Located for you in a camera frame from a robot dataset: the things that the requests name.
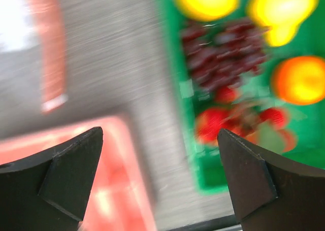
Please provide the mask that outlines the clear zip bag orange seal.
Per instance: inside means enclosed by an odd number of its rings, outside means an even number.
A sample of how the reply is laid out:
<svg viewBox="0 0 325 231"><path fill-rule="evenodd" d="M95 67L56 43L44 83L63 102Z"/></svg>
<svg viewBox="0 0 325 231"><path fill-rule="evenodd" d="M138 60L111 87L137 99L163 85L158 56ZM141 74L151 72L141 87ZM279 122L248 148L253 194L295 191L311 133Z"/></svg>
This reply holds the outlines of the clear zip bag orange seal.
<svg viewBox="0 0 325 231"><path fill-rule="evenodd" d="M1 53L38 47L41 111L68 100L66 34L59 0L1 0Z"/></svg>

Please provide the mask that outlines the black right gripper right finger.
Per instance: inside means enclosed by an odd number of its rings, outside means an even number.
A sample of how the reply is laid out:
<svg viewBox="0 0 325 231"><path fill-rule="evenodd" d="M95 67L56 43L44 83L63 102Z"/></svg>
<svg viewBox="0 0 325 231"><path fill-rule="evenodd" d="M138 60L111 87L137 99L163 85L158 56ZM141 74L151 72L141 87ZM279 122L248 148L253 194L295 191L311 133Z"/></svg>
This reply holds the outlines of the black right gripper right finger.
<svg viewBox="0 0 325 231"><path fill-rule="evenodd" d="M243 230L324 230L324 170L218 134L235 217Z"/></svg>

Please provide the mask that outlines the yellow fake lemon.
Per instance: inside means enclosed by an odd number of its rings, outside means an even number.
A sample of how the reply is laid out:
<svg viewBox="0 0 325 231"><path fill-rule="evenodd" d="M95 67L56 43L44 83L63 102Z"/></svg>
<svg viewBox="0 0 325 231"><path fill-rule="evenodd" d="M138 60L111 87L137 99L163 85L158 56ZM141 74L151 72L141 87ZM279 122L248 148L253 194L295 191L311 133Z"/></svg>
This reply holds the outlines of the yellow fake lemon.
<svg viewBox="0 0 325 231"><path fill-rule="evenodd" d="M249 0L246 12L259 27L267 29L268 45L280 47L291 42L318 3L319 0Z"/></svg>

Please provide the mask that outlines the green plastic bin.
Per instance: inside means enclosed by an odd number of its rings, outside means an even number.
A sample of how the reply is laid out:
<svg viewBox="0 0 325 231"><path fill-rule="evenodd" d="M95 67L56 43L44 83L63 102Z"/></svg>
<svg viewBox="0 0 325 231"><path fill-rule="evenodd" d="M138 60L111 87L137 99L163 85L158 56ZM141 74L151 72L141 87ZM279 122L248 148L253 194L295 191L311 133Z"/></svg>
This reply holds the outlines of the green plastic bin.
<svg viewBox="0 0 325 231"><path fill-rule="evenodd" d="M200 193L211 195L225 192L228 186L218 148L199 144L196 140L195 118L214 102L212 95L201 92L188 75L179 39L185 17L175 6L174 0L156 0L156 4L164 32L191 174ZM287 108L290 113L288 128L297 135L298 143L295 149L286 152L284 156L324 168L324 102L308 106L292 105L276 98L270 89L272 71L283 60L301 55L324 56L324 0L319 1L316 10L302 23L289 44L269 48L268 51L271 56L262 66L263 74L253 78L245 76L241 93L261 100L264 108Z"/></svg>

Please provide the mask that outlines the yellow orange fake fruit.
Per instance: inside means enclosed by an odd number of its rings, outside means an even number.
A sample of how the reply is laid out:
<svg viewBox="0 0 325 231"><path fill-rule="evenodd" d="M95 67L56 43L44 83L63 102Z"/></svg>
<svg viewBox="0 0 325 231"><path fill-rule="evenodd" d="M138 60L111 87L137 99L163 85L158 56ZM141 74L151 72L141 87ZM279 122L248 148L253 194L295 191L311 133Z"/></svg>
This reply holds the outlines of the yellow orange fake fruit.
<svg viewBox="0 0 325 231"><path fill-rule="evenodd" d="M187 18L208 22L223 18L235 11L240 0L174 0L178 10Z"/></svg>

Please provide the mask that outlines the pink divided organizer tray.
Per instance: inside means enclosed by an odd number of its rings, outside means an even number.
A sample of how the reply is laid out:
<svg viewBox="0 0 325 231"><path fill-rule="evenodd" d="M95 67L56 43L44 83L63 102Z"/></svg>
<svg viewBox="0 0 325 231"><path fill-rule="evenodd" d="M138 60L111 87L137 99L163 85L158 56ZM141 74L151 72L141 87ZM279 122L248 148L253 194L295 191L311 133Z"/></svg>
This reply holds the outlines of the pink divided organizer tray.
<svg viewBox="0 0 325 231"><path fill-rule="evenodd" d="M148 175L139 163L129 125L105 116L1 141L1 163L38 153L90 128L103 130L103 147L81 230L156 230Z"/></svg>

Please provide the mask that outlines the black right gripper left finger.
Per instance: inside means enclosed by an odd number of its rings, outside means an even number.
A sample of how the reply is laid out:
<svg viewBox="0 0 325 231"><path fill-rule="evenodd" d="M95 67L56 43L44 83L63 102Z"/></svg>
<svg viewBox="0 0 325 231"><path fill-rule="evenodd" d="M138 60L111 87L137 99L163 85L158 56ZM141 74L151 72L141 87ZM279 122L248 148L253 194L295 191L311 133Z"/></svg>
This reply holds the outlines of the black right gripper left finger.
<svg viewBox="0 0 325 231"><path fill-rule="evenodd" d="M77 230L103 146L93 127L54 147L1 165L1 230Z"/></svg>

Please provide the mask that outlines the purple fake grape bunch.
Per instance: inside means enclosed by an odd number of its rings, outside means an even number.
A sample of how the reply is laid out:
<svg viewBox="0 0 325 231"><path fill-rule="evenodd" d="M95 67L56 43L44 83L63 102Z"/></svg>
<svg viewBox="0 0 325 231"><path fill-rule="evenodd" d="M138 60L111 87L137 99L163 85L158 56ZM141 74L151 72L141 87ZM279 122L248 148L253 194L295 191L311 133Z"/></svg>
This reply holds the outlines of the purple fake grape bunch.
<svg viewBox="0 0 325 231"><path fill-rule="evenodd" d="M186 21L180 40L193 83L212 92L241 86L247 73L260 75L268 60L266 32L247 17L217 24Z"/></svg>

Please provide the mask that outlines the orange fake orange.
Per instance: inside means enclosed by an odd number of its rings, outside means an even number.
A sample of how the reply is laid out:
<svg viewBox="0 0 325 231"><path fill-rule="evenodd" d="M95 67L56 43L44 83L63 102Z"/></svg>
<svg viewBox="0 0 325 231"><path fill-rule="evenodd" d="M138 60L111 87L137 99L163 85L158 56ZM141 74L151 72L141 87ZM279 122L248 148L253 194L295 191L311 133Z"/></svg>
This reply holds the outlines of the orange fake orange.
<svg viewBox="0 0 325 231"><path fill-rule="evenodd" d="M297 56L279 63L273 70L270 87L279 99L306 106L324 99L324 59Z"/></svg>

